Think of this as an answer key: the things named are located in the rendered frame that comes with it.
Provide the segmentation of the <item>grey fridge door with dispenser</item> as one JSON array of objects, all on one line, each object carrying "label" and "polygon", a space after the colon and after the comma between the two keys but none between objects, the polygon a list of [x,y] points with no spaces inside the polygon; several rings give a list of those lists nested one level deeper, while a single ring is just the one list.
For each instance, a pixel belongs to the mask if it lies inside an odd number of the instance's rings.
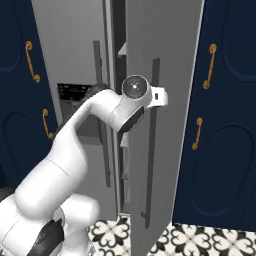
[{"label": "grey fridge door with dispenser", "polygon": [[[108,47],[106,44],[104,0],[32,0],[38,34],[47,70],[58,122],[72,114],[76,107],[59,98],[59,84],[96,84],[93,41],[100,42],[102,79],[109,82]],[[88,174],[79,194],[96,199],[100,218],[116,220],[115,170],[112,130],[106,126],[111,187],[106,187],[103,147],[98,119],[89,117],[77,130],[88,156]]]}]

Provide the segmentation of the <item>plain grey fridge door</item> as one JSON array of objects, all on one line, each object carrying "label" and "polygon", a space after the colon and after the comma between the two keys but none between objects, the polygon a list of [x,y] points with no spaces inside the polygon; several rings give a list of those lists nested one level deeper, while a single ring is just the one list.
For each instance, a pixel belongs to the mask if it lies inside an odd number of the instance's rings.
[{"label": "plain grey fridge door", "polygon": [[126,0],[127,73],[152,79],[169,103],[157,108],[150,227],[146,209],[150,112],[129,133],[131,256],[146,256],[171,221],[204,0]]}]

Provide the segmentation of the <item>grey fridge body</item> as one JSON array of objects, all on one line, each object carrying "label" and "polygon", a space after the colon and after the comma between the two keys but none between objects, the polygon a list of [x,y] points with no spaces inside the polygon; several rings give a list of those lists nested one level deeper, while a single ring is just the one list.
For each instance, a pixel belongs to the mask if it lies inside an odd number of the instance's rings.
[{"label": "grey fridge body", "polygon": [[[109,0],[110,31],[109,41],[112,43],[112,65],[115,91],[122,93],[122,82],[126,78],[126,53],[119,53],[126,43],[126,11],[125,0]],[[123,141],[124,133],[118,132],[117,160],[119,175],[120,213],[130,213],[130,180],[128,169],[128,148]]]}]

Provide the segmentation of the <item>navy cupboard door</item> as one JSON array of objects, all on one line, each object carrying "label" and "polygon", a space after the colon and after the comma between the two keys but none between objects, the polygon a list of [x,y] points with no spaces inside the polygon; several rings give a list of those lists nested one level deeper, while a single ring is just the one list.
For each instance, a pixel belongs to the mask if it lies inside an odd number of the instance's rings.
[{"label": "navy cupboard door", "polygon": [[[28,40],[33,44],[29,55],[40,83],[33,80],[28,67]],[[0,89],[24,97],[51,97],[31,0],[0,0]]]},{"label": "navy cupboard door", "polygon": [[[210,87],[203,89],[217,45]],[[256,104],[256,0],[205,0],[192,99],[197,104]]]},{"label": "navy cupboard door", "polygon": [[[203,119],[198,149],[193,150]],[[173,222],[244,229],[256,185],[256,107],[195,104],[183,143]]]},{"label": "navy cupboard door", "polygon": [[0,100],[0,152],[8,185],[16,188],[48,154],[52,140],[44,130],[42,111],[48,110],[48,130],[54,133],[57,120],[50,96]]}]

